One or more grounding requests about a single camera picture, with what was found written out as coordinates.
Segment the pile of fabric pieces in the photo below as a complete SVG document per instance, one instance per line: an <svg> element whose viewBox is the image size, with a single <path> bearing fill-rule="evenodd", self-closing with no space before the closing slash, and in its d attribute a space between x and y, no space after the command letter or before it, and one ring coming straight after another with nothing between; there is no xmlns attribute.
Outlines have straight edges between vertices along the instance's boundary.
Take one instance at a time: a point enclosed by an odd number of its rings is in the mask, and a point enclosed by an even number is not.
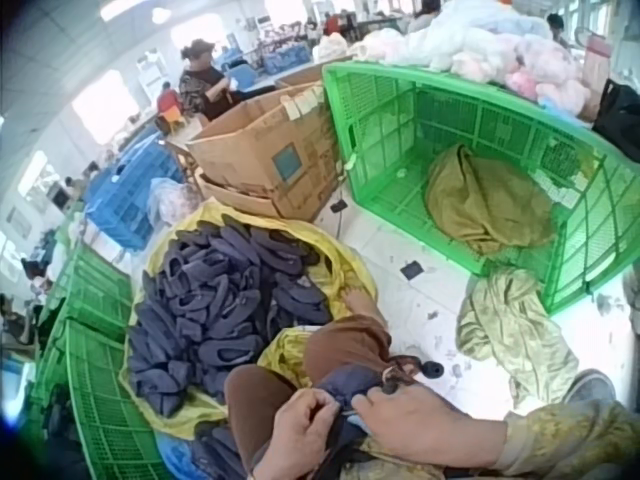
<svg viewBox="0 0 640 480"><path fill-rule="evenodd" d="M452 0L428 28L407 36L379 30L349 54L360 61L420 66L505 85L574 116L590 96L579 81L579 64L553 41L546 21L520 15L495 0Z"/></svg>
<svg viewBox="0 0 640 480"><path fill-rule="evenodd" d="M325 294L305 275L320 256L280 231L223 215L169 244L163 269L143 275L145 299L129 329L129 384L171 417L195 386L219 403L231 370L254 363L283 328L332 320Z"/></svg>

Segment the olive green cloth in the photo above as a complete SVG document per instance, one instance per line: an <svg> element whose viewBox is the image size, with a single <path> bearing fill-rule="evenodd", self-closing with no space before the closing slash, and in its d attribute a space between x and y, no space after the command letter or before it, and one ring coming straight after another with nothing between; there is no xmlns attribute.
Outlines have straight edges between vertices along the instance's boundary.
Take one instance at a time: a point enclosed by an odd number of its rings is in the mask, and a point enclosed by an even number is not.
<svg viewBox="0 0 640 480"><path fill-rule="evenodd" d="M480 361L493 355L511 375L516 405L529 394L560 402L578 370L578 359L547 316L538 290L529 272L505 268L480 279L458 317L458 349Z"/></svg>
<svg viewBox="0 0 640 480"><path fill-rule="evenodd" d="M473 156L464 145L435 160L425 202L444 233L481 255L553 238L552 203L536 182L507 162Z"/></svg>

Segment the cardboard box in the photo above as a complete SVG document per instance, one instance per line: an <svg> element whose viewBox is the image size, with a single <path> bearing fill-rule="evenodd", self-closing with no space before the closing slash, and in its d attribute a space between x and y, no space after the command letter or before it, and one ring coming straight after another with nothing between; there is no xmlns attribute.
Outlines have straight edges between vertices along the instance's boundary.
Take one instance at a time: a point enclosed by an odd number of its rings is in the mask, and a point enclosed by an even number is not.
<svg viewBox="0 0 640 480"><path fill-rule="evenodd" d="M322 81L322 67L324 67L325 65L329 65L330 63L346 62L348 60L351 60L351 58L352 58L351 56L342 57L342 58L337 58L335 60L329 60L327 62L318 63L316 65L305 68L303 70L299 70L290 75L281 77L278 80L276 80L274 83L277 88L284 89L284 88L298 87L300 85L307 85L309 83L320 82Z"/></svg>
<svg viewBox="0 0 640 480"><path fill-rule="evenodd" d="M317 84L263 95L187 142L205 197L247 213L312 220L337 186L338 142L323 95Z"/></svg>

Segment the blue plastic crate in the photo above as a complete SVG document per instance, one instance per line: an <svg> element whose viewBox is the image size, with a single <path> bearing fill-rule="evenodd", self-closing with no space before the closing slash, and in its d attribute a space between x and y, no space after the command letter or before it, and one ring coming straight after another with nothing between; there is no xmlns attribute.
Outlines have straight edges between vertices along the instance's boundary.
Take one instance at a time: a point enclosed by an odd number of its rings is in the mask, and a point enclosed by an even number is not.
<svg viewBox="0 0 640 480"><path fill-rule="evenodd" d="M102 184L87 206L87 216L123 248L144 250L153 227L147 215L151 180L171 178L184 183L184 175L158 135L132 146L120 160L124 167L116 182Z"/></svg>

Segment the person's knee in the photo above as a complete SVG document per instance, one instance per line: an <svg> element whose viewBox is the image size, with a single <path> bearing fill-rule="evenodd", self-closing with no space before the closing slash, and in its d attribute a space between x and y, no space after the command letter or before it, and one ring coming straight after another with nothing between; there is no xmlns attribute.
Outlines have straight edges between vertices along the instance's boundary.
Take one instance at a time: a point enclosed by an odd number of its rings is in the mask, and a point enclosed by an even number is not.
<svg viewBox="0 0 640 480"><path fill-rule="evenodd" d="M242 365L234 368L224 382L227 404L231 404L238 396L247 395L247 392L256 388L268 375L269 371L258 365Z"/></svg>

